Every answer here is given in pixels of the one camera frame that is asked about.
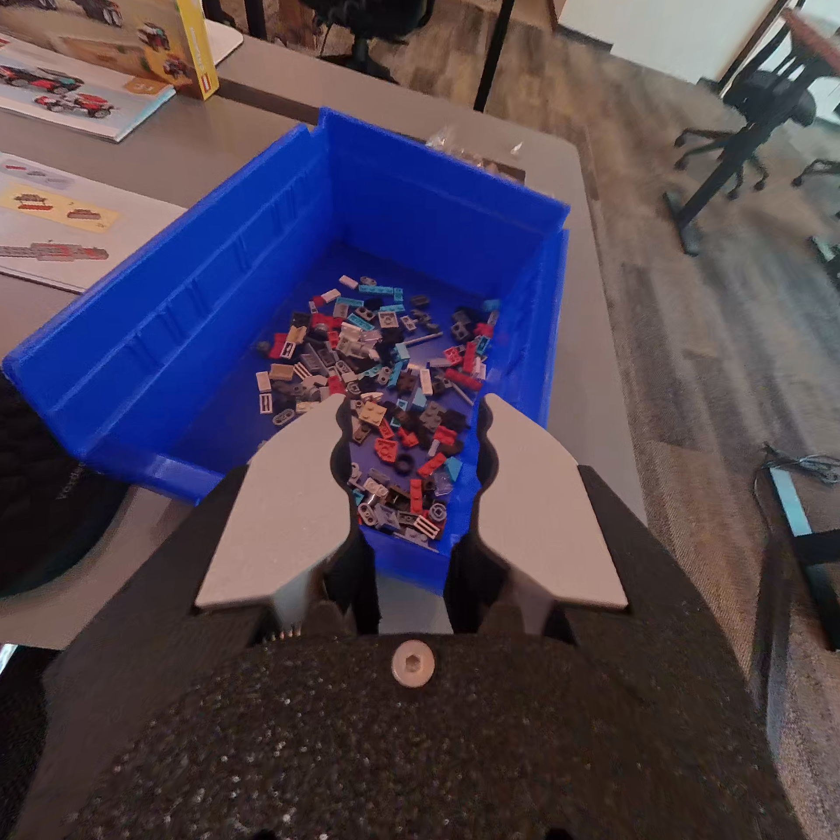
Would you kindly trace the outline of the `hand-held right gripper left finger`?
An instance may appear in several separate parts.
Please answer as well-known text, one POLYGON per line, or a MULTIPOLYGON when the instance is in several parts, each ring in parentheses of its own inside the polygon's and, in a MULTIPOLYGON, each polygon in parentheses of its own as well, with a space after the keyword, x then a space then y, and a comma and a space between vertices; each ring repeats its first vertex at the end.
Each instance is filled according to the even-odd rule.
POLYGON ((378 633, 375 556, 348 487, 352 431, 349 400, 331 395, 255 453, 198 589, 199 610, 262 605, 287 627, 328 601, 342 620, 352 614, 360 634, 378 633))

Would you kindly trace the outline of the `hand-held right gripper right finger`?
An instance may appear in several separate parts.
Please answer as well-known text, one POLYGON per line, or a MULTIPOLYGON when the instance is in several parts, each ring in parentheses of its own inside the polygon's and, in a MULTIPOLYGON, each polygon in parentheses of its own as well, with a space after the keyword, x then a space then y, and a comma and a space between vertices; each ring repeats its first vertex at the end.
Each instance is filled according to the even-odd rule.
POLYGON ((450 554, 444 603, 455 634, 573 637, 568 608, 629 607, 578 461, 545 428, 488 394, 476 424, 478 490, 450 554))

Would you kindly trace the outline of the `pile of small toy bricks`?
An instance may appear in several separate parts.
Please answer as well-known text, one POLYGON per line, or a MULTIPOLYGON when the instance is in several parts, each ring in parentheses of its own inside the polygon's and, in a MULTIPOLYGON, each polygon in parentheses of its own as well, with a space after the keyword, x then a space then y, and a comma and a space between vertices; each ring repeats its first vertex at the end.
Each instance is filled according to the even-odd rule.
POLYGON ((453 307, 439 322, 426 293, 343 275, 258 341, 259 413, 276 430, 346 397, 346 481, 361 525, 438 552, 477 397, 487 380, 499 299, 453 307))

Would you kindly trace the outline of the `blue plastic bin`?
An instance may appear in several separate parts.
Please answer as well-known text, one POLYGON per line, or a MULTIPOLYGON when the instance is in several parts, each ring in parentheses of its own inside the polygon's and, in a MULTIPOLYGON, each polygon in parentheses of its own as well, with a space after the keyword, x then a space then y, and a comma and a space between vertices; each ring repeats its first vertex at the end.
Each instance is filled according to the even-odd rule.
POLYGON ((341 276, 500 312, 486 386, 550 414, 570 206, 329 109, 270 146, 27 337, 3 371, 64 448, 99 472, 200 502, 276 428, 258 341, 341 276))

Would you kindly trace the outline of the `clear plastic bags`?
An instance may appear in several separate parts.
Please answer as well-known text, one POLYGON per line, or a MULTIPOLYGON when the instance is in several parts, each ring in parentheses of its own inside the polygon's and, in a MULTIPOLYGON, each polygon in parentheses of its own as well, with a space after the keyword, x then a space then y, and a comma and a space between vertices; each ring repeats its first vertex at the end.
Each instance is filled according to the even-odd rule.
POLYGON ((423 143, 428 149, 446 154, 464 163, 474 166, 491 175, 498 176, 510 182, 524 184, 526 172, 508 163, 491 159, 465 147, 459 138, 456 126, 445 125, 430 135, 423 143))

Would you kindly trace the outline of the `yellow toy set box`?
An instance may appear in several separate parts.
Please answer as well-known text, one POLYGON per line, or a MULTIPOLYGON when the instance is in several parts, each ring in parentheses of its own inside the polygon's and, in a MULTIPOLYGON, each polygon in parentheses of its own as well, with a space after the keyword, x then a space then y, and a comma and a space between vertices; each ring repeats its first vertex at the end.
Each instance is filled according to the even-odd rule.
POLYGON ((202 1, 2 1, 1 29, 30 45, 206 100, 218 90, 202 1))

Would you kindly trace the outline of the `black mesh pad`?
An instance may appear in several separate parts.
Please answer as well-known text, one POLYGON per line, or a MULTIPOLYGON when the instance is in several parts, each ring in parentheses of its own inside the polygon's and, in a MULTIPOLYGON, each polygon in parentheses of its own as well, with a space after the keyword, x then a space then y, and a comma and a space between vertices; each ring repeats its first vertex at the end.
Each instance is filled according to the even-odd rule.
POLYGON ((31 592, 79 564, 130 486, 67 453, 1 374, 1 596, 31 592))

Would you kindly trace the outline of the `open instruction booklet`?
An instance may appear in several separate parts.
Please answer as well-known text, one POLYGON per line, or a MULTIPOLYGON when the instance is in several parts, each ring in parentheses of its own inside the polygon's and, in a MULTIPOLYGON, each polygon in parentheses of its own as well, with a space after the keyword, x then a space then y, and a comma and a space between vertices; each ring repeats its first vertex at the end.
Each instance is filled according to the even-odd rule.
POLYGON ((82 293, 185 209, 1 153, 1 272, 82 293))

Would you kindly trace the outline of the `black office chair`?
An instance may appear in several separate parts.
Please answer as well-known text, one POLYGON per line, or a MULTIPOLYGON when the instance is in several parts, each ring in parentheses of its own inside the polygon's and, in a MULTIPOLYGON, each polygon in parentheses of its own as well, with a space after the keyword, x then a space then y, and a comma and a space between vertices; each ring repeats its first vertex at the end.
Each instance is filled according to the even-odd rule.
POLYGON ((707 143, 683 153, 675 163, 677 170, 685 170, 692 156, 712 151, 721 154, 714 172, 686 204, 677 206, 679 217, 694 218, 730 181, 733 187, 727 197, 731 201, 738 198, 748 165, 760 174, 753 189, 757 192, 765 189, 770 172, 760 159, 759 148, 781 125, 793 121, 808 127, 816 119, 816 104, 809 89, 817 79, 817 66, 804 66, 795 77, 793 72, 793 68, 747 70, 733 82, 723 102, 742 116, 744 124, 740 131, 687 128, 680 133, 675 140, 676 148, 684 146, 689 137, 705 139, 707 143))

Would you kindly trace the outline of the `black table leg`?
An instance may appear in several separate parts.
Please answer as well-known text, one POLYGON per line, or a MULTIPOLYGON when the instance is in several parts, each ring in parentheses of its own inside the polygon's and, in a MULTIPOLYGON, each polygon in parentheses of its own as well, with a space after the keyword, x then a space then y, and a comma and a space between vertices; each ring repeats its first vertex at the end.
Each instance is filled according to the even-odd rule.
POLYGON ((496 22, 490 33, 490 41, 472 107, 476 112, 484 112, 487 106, 514 7, 515 1, 500 2, 496 22))

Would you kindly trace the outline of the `closed instruction booklet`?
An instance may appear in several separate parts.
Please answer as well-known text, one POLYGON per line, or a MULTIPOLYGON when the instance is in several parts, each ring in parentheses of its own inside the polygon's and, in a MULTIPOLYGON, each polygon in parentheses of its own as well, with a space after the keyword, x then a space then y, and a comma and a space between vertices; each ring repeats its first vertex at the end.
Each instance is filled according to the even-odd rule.
POLYGON ((119 143, 174 96, 173 85, 2 34, 2 112, 119 143))

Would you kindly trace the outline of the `dark swivel chair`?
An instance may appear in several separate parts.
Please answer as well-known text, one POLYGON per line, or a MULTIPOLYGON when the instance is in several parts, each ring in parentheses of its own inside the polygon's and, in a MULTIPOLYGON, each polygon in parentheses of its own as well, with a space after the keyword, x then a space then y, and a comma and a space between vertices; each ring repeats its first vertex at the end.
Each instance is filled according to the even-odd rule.
POLYGON ((353 36, 350 53, 334 56, 320 54, 321 60, 396 84, 392 73, 371 57, 371 41, 379 39, 393 46, 404 45, 407 36, 429 23, 436 2, 302 1, 301 4, 311 9, 316 24, 328 30, 345 28, 353 36))

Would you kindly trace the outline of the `black desk frame leg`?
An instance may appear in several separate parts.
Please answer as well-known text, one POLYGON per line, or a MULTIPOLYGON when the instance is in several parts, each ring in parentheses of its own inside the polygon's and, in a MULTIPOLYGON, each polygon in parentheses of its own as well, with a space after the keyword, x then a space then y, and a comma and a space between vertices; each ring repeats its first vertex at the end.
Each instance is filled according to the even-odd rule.
MULTIPOLYGON (((794 70, 793 76, 795 77, 800 73, 800 71, 802 70, 802 68, 804 66, 806 66, 806 67, 808 66, 808 60, 809 59, 807 59, 805 57, 805 52, 804 52, 803 47, 797 43, 795 37, 793 36, 793 34, 791 32, 791 26, 789 24, 783 24, 780 31, 771 38, 770 42, 765 47, 761 48, 761 50, 759 51, 759 54, 756 55, 756 57, 754 57, 753 59, 750 60, 748 65, 745 66, 738 73, 738 75, 735 77, 733 82, 745 71, 747 71, 747 70, 758 70, 758 69, 769 70, 769 71, 783 71, 783 70, 786 70, 786 69, 793 68, 793 70, 794 70)), ((739 116, 742 119, 742 126, 743 126, 744 120, 743 120, 741 115, 739 115, 739 116)), ((737 131, 740 131, 740 129, 738 129, 738 130, 726 130, 726 131, 737 132, 737 131)), ((683 153, 685 153, 690 148, 694 148, 698 145, 704 145, 706 143, 707 143, 707 140, 705 140, 705 139, 698 139, 698 138, 689 137, 686 144, 684 146, 680 147, 680 148, 677 148, 677 149, 683 149, 684 150, 683 153)), ((718 152, 719 155, 721 154, 718 150, 714 150, 712 152, 718 152)), ((703 155, 703 154, 698 154, 696 156, 692 156, 689 159, 689 162, 691 161, 691 159, 693 159, 693 158, 695 158, 699 155, 703 155)), ((726 194, 733 187, 733 181, 730 181, 729 183, 731 183, 731 187, 726 191, 726 194)), ((668 207, 668 210, 670 211, 672 221, 675 225, 675 230, 676 230, 679 242, 680 242, 681 249, 682 249, 684 254, 686 254, 688 256, 693 256, 693 257, 698 256, 699 255, 699 250, 700 250, 700 231, 697 227, 697 217, 698 217, 698 215, 696 215, 694 218, 692 218, 690 220, 687 220, 684 217, 679 217, 678 214, 677 214, 677 206, 686 204, 686 202, 697 192, 698 188, 692 193, 692 195, 690 197, 688 197, 686 199, 682 198, 681 195, 676 193, 676 192, 666 192, 664 194, 664 199, 665 199, 666 205, 668 207)))

